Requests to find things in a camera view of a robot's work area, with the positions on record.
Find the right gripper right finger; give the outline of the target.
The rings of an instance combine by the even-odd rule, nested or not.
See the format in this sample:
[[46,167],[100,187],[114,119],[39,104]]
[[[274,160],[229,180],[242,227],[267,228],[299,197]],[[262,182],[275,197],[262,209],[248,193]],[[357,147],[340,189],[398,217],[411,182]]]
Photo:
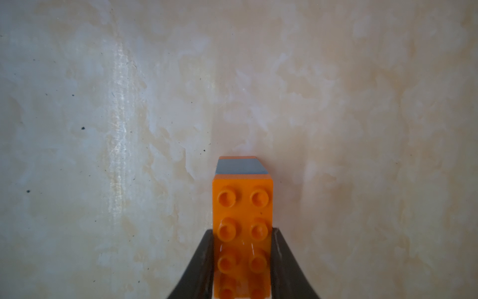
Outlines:
[[276,227],[271,235],[270,277],[272,299],[320,299]]

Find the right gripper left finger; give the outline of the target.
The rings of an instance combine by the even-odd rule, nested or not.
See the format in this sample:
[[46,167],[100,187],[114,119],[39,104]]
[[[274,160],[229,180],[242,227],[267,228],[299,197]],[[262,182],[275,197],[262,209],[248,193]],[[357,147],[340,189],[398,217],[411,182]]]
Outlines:
[[211,299],[214,281],[214,235],[206,230],[168,299]]

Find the orange lego plate bottom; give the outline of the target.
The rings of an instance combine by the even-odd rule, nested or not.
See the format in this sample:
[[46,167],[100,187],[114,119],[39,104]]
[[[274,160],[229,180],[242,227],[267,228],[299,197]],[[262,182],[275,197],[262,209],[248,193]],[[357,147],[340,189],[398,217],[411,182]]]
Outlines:
[[217,174],[212,182],[214,298],[271,295],[273,180],[269,174]]

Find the orange lego plate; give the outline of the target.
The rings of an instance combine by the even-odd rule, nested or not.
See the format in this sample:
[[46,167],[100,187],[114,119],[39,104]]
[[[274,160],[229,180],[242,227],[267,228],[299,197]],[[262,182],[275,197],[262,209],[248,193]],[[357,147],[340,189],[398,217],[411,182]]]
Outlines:
[[255,156],[220,156],[219,159],[257,159]]
[[217,174],[212,182],[214,298],[271,295],[273,180],[269,174]]

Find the light blue lego brick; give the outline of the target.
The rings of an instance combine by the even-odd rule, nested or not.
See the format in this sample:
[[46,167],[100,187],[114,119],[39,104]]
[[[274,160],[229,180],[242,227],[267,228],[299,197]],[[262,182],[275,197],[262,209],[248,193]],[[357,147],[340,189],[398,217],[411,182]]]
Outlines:
[[266,168],[257,158],[219,159],[215,174],[268,174]]

